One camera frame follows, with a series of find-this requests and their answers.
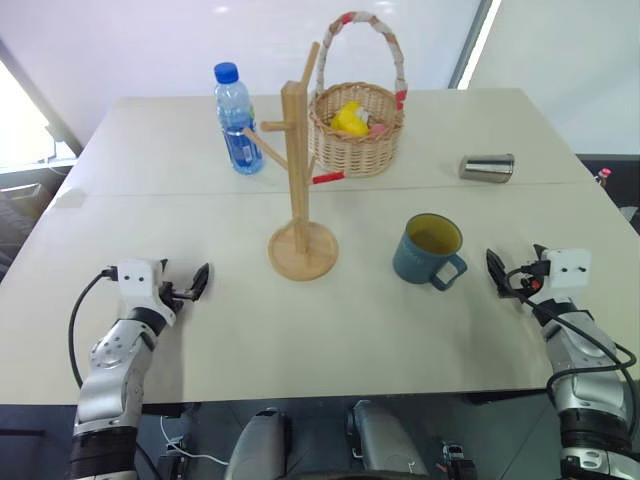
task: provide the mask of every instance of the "window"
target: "window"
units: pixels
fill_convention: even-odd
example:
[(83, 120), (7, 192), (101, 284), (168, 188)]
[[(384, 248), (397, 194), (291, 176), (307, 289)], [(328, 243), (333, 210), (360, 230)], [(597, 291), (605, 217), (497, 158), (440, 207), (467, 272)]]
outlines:
[(0, 171), (75, 159), (64, 142), (55, 142), (47, 119), (0, 62)]

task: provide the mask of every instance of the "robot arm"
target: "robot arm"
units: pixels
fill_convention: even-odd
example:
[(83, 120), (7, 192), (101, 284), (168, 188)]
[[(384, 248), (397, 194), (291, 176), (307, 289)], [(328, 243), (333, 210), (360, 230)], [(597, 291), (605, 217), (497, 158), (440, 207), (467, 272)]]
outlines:
[[(532, 307), (542, 327), (554, 371), (548, 393), (561, 423), (562, 475), (575, 479), (640, 479), (640, 455), (631, 452), (636, 407), (632, 406), (634, 414), (629, 421), (625, 387), (617, 374), (620, 367), (607, 355), (616, 357), (616, 344), (598, 328), (588, 311), (578, 310), (574, 304), (578, 293), (588, 285), (591, 253), (534, 247), (538, 261), (509, 274), (491, 250), (487, 250), (487, 264), (498, 294), (515, 296)], [(526, 274), (522, 288), (514, 289), (509, 283), (515, 273)], [(632, 356), (626, 366), (633, 363)]]
[(175, 323), (183, 300), (200, 298), (209, 277), (205, 264), (191, 289), (176, 292), (170, 282), (162, 281), (165, 265), (166, 261), (127, 260), (117, 267), (129, 314), (91, 349), (73, 430), (70, 479), (137, 478), (133, 459), (144, 377), (158, 337)]

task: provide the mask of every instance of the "bottle label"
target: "bottle label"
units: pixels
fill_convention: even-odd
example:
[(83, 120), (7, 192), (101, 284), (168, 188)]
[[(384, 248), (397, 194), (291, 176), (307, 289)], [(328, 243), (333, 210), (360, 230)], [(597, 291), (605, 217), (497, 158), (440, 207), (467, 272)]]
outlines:
[[(251, 120), (247, 126), (255, 131), (255, 122), (253, 120)], [(244, 127), (227, 127), (222, 133), (224, 134), (224, 140), (233, 164), (241, 170), (250, 170), (253, 164), (262, 158), (262, 152), (242, 133), (243, 128)]]

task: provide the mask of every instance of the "mug handle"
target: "mug handle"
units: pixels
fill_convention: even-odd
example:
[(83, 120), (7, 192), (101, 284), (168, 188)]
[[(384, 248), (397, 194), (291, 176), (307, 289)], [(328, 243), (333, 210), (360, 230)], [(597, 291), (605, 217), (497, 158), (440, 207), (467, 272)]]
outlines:
[(455, 281), (455, 279), (458, 278), (460, 275), (462, 275), (464, 272), (467, 271), (466, 262), (464, 260), (462, 260), (458, 255), (452, 255), (447, 260), (447, 262), (451, 263), (451, 265), (453, 265), (455, 267), (455, 269), (458, 271), (458, 273), (456, 275), (454, 275), (451, 279), (449, 279), (449, 281), (447, 283), (444, 283), (442, 280), (440, 280), (438, 278), (438, 272), (436, 272), (436, 274), (431, 279), (431, 283), (433, 284), (434, 287), (436, 287), (440, 291), (448, 290), (449, 287), (451, 287), (451, 285), (453, 285), (453, 282)]

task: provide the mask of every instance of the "black cable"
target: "black cable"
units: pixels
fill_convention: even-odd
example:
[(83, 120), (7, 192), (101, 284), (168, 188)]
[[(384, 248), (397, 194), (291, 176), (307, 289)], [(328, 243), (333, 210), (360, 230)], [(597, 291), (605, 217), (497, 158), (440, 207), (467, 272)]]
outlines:
[(71, 310), (71, 317), (69, 317), (69, 328), (67, 330), (67, 346), (69, 347), (69, 361), (71, 362), (71, 370), (73, 371), (73, 376), (76, 379), (78, 388), (82, 387), (82, 376), (80, 375), (80, 370), (78, 370), (78, 363), (76, 362), (76, 348), (73, 341), (73, 334), (76, 326), (76, 315), (78, 314), (80, 304), (84, 300), (84, 297), (87, 296), (87, 293), (89, 293), (89, 290), (91, 290), (93, 286), (100, 281), (101, 278), (108, 276), (108, 273), (103, 270), (89, 282), (89, 285), (84, 288), (84, 290), (76, 300), (76, 303), (73, 306), (73, 310)]
[(155, 477), (155, 479), (163, 480), (162, 475), (160, 475), (160, 472), (158, 471), (156, 466), (153, 464), (153, 460), (151, 460), (151, 457), (149, 456), (149, 454), (146, 452), (144, 448), (142, 448), (142, 445), (140, 445), (138, 442), (136, 442), (136, 450), (138, 451), (140, 456), (144, 459), (145, 463), (147, 464), (147, 467), (149, 467), (149, 470), (151, 470), (151, 473), (153, 473), (153, 476)]
[(584, 338), (585, 340), (590, 342), (592, 345), (594, 345), (595, 347), (600, 349), (602, 351), (602, 353), (604, 353), (607, 357), (609, 357), (609, 359), (615, 364), (615, 365), (608, 365), (608, 366), (603, 366), (603, 367), (572, 368), (572, 369), (562, 370), (560, 372), (555, 373), (554, 375), (551, 376), (551, 378), (549, 378), (549, 381), (547, 382), (547, 395), (549, 396), (549, 399), (551, 400), (551, 403), (555, 406), (555, 399), (553, 397), (553, 384), (554, 384), (555, 381), (557, 381), (561, 377), (564, 377), (566, 375), (574, 375), (574, 374), (577, 374), (577, 373), (609, 372), (609, 371), (620, 370), (622, 372), (622, 375), (624, 376), (625, 380), (627, 381), (627, 385), (628, 385), (629, 391), (631, 393), (631, 404), (632, 404), (632, 406), (631, 406), (631, 425), (629, 427), (629, 435), (630, 435), (631, 439), (633, 439), (633, 437), (635, 436), (635, 433), (636, 433), (636, 428), (637, 428), (637, 423), (638, 423), (638, 400), (637, 400), (637, 394), (636, 394), (636, 389), (635, 389), (635, 386), (634, 386), (634, 383), (633, 383), (633, 379), (631, 378), (631, 375), (629, 374), (629, 371), (627, 370), (627, 368), (636, 363), (636, 361), (637, 361), (636, 356), (633, 353), (631, 353), (629, 350), (627, 350), (626, 348), (624, 348), (621, 345), (618, 345), (616, 343), (615, 344), (616, 348), (622, 350), (622, 352), (624, 352), (629, 357), (629, 360), (627, 362), (622, 363), (618, 359), (618, 357), (616, 357), (615, 354), (613, 354), (600, 341), (598, 341), (597, 339), (595, 339), (594, 337), (592, 337), (591, 335), (589, 335), (588, 333), (586, 333), (585, 331), (583, 331), (579, 327), (576, 327), (572, 323), (569, 323), (566, 320), (564, 320), (563, 318), (559, 317), (558, 315), (556, 315), (551, 310), (549, 310), (549, 309), (547, 309), (547, 308), (545, 308), (545, 307), (543, 307), (541, 305), (538, 305), (537, 303), (532, 302), (526, 296), (524, 296), (520, 292), (517, 292), (511, 286), (511, 278), (514, 275), (518, 274), (518, 273), (526, 273), (526, 272), (523, 272), (522, 268), (516, 268), (515, 270), (512, 270), (509, 273), (507, 273), (507, 275), (504, 277), (504, 286), (509, 291), (509, 293), (511, 295), (515, 296), (521, 302), (529, 305), (532, 309), (538, 311), (539, 313), (542, 313), (543, 315), (546, 315), (549, 318), (555, 320), (556, 322), (558, 322), (563, 327), (566, 327), (569, 330), (572, 330), (573, 332), (577, 333), (582, 338)]

